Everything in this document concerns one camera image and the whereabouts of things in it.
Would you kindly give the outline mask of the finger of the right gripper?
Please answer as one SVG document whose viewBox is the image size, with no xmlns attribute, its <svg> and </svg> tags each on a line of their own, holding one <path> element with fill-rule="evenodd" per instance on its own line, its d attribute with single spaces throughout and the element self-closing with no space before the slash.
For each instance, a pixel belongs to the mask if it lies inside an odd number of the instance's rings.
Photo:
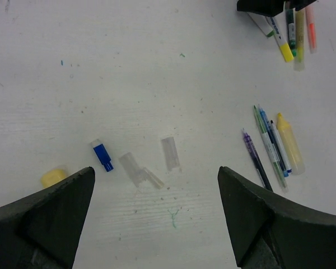
<svg viewBox="0 0 336 269">
<path fill-rule="evenodd" d="M 238 0 L 237 11 L 276 16 L 283 11 L 284 0 Z"/>
<path fill-rule="evenodd" d="M 316 0 L 288 0 L 290 8 L 294 8 L 295 10 L 301 10 L 310 4 L 316 2 Z"/>
</svg>

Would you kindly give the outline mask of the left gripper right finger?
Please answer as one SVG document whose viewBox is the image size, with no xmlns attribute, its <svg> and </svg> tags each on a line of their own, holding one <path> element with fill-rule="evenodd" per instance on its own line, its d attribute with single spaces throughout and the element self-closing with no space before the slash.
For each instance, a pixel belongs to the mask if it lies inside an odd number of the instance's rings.
<svg viewBox="0 0 336 269">
<path fill-rule="evenodd" d="M 336 268 L 336 216 L 292 202 L 228 167 L 218 185 L 240 268 Z"/>
</svg>

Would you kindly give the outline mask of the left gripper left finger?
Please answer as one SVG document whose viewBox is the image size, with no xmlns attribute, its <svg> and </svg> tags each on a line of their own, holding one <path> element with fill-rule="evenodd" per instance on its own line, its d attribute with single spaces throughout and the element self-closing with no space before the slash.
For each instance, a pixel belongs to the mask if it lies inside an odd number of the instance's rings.
<svg viewBox="0 0 336 269">
<path fill-rule="evenodd" d="M 94 185 L 86 167 L 0 207 L 0 268 L 72 268 Z"/>
</svg>

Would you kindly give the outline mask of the green capped white marker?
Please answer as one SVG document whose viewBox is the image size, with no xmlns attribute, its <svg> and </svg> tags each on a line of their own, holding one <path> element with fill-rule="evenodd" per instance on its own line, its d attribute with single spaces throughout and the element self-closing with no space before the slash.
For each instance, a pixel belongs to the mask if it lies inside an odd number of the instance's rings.
<svg viewBox="0 0 336 269">
<path fill-rule="evenodd" d="M 270 26 L 265 16 L 251 12 L 248 12 L 248 15 L 255 22 L 258 28 L 260 28 L 260 30 L 266 37 L 270 38 L 271 36 L 274 35 L 273 28 Z"/>
</svg>

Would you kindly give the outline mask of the dark green clear highlighter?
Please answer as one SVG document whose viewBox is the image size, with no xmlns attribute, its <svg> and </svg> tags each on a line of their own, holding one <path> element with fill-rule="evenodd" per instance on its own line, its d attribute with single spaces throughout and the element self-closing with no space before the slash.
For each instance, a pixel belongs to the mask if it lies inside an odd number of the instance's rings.
<svg viewBox="0 0 336 269">
<path fill-rule="evenodd" d="M 288 45 L 292 52 L 292 55 L 295 57 L 297 54 L 296 54 L 295 18 L 293 9 L 286 8 L 285 17 L 287 25 Z"/>
</svg>

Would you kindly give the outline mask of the yellow capped white marker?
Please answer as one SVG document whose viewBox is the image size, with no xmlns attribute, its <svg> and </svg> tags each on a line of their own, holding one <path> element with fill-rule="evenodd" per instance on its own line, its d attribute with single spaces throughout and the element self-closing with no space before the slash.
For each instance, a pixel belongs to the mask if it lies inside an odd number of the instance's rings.
<svg viewBox="0 0 336 269">
<path fill-rule="evenodd" d="M 273 29 L 273 34 L 274 37 L 277 41 L 277 44 L 279 46 L 279 49 L 283 55 L 283 58 L 286 62 L 291 62 L 294 59 L 294 56 L 291 52 L 291 49 L 288 45 L 288 42 L 284 38 L 281 28 L 279 27 L 279 24 L 275 17 L 266 17 L 268 24 L 272 27 Z"/>
</svg>

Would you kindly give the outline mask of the yellow pen cap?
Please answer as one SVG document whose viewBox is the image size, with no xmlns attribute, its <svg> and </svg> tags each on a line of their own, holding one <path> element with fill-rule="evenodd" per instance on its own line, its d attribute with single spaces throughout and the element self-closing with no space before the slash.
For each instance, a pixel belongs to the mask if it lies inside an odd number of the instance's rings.
<svg viewBox="0 0 336 269">
<path fill-rule="evenodd" d="M 60 165 L 42 175 L 40 181 L 43 188 L 48 188 L 59 183 L 63 179 L 66 179 L 67 176 L 67 167 L 65 165 Z"/>
</svg>

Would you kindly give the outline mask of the purple pen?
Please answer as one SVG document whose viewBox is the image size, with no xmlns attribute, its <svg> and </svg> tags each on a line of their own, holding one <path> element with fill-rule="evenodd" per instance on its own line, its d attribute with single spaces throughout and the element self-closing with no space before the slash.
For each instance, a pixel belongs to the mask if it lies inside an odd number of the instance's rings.
<svg viewBox="0 0 336 269">
<path fill-rule="evenodd" d="M 242 137 L 243 137 L 243 140 L 244 140 L 244 144 L 249 152 L 249 155 L 253 161 L 253 164 L 259 174 L 259 177 L 262 181 L 262 184 L 264 186 L 265 189 L 273 192 L 273 189 L 272 189 L 272 186 L 269 182 L 269 179 L 266 175 L 266 172 L 265 172 L 265 169 L 263 167 L 263 164 L 260 160 L 260 157 L 256 151 L 256 148 L 254 146 L 254 143 L 250 137 L 250 135 L 243 129 L 242 130 Z"/>
</svg>

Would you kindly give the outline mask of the blue pen cap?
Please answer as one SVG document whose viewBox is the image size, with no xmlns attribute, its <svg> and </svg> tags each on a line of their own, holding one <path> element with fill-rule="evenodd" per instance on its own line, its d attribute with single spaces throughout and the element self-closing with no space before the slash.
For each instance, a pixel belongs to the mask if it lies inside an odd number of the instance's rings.
<svg viewBox="0 0 336 269">
<path fill-rule="evenodd" d="M 101 165 L 106 170 L 106 172 L 112 171 L 114 169 L 114 167 L 111 163 L 111 157 L 108 154 L 104 144 L 100 140 L 96 139 L 96 140 L 91 142 L 91 146 L 92 146 L 98 160 L 100 161 Z"/>
</svg>

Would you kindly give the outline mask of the blue pen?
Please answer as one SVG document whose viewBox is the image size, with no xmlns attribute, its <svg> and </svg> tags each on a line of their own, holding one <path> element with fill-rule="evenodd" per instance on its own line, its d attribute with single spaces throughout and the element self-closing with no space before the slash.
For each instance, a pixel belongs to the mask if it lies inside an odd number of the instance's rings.
<svg viewBox="0 0 336 269">
<path fill-rule="evenodd" d="M 270 126 L 270 122 L 269 122 L 269 119 L 266 115 L 266 112 L 264 111 L 264 109 L 258 105 L 258 110 L 259 110 L 259 113 L 260 113 L 260 116 L 263 120 L 263 123 L 264 123 L 264 126 L 268 132 L 268 135 L 269 135 L 269 138 L 270 138 L 270 141 L 272 143 L 272 146 L 274 148 L 274 152 L 275 152 L 275 155 L 279 161 L 279 165 L 281 167 L 281 171 L 284 175 L 284 177 L 288 177 L 288 171 L 286 170 L 286 167 L 285 167 L 285 164 L 282 160 L 282 157 L 281 157 L 281 154 L 280 154 L 280 151 L 279 151 L 279 148 L 278 148 L 278 145 L 277 145 L 277 142 L 276 142 L 276 139 L 274 138 L 274 134 L 272 132 L 272 128 Z"/>
</svg>

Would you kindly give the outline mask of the clear highlighter cap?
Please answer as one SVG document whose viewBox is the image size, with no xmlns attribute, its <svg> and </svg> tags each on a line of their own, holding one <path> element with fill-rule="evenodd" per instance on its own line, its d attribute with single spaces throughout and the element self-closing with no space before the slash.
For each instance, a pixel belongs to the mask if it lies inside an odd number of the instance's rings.
<svg viewBox="0 0 336 269">
<path fill-rule="evenodd" d="M 156 189 L 162 189 L 164 183 L 149 169 L 142 168 L 142 176 L 144 180 L 149 181 Z"/>
<path fill-rule="evenodd" d="M 144 181 L 144 177 L 142 174 L 143 170 L 137 164 L 132 153 L 128 152 L 121 156 L 119 158 L 119 162 L 121 163 L 130 180 L 138 188 L 139 185 Z"/>
</svg>

